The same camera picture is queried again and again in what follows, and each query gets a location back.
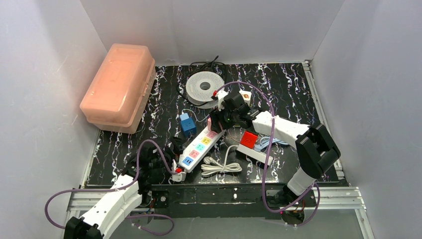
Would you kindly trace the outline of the white colourful power strip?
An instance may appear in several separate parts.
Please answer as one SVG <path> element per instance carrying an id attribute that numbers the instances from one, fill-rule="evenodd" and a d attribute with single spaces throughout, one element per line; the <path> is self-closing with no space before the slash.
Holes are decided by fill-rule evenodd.
<path id="1" fill-rule="evenodd" d="M 224 133 L 225 130 L 217 133 L 204 128 L 184 149 L 182 155 L 179 157 L 178 165 L 186 173 L 191 173 Z"/>

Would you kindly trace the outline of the white plug with cable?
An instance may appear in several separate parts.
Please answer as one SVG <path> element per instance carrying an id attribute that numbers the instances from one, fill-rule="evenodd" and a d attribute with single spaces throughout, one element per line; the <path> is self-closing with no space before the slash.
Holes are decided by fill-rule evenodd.
<path id="1" fill-rule="evenodd" d="M 218 163 L 214 158 L 206 156 L 203 158 L 203 164 L 201 165 L 201 176 L 211 177 L 214 174 L 225 174 L 225 173 L 239 173 L 243 169 L 239 163 L 227 164 L 228 155 L 231 149 L 237 149 L 238 145 L 231 145 L 228 147 L 223 164 Z"/>

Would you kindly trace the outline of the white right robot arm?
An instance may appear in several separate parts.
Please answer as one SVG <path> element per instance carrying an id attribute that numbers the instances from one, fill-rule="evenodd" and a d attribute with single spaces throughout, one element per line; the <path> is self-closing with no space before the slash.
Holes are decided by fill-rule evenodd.
<path id="1" fill-rule="evenodd" d="M 300 167 L 284 187 L 285 193 L 300 196 L 340 158 L 341 152 L 323 124 L 307 125 L 273 116 L 270 111 L 250 107 L 241 93 L 214 92 L 217 107 L 210 112 L 211 130 L 221 132 L 234 125 L 279 139 L 293 147 Z"/>

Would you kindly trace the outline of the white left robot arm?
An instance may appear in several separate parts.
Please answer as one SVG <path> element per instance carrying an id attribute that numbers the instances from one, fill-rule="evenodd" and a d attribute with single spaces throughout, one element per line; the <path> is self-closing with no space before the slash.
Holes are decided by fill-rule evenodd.
<path id="1" fill-rule="evenodd" d="M 153 173 L 175 171 L 180 147 L 160 150 L 151 140 L 142 142 L 109 192 L 87 212 L 71 217 L 65 225 L 66 239 L 108 239 L 132 210 L 142 204 L 154 184 Z"/>

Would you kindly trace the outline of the blue cube adapter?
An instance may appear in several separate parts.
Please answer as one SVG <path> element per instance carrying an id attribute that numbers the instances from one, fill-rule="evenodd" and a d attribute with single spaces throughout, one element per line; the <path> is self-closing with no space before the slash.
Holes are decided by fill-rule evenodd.
<path id="1" fill-rule="evenodd" d="M 197 134 L 197 127 L 195 125 L 195 122 L 187 113 L 182 113 L 180 115 L 180 123 L 183 135 L 185 137 Z"/>

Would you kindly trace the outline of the pink cube adapter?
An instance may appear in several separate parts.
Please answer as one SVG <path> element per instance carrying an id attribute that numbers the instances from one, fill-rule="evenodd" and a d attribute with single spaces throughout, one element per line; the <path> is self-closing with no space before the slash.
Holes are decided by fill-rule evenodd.
<path id="1" fill-rule="evenodd" d="M 207 129 L 208 129 L 208 131 L 211 131 L 211 126 L 212 126 L 212 121 L 211 121 L 211 118 L 208 117 L 208 119 L 207 119 Z"/>

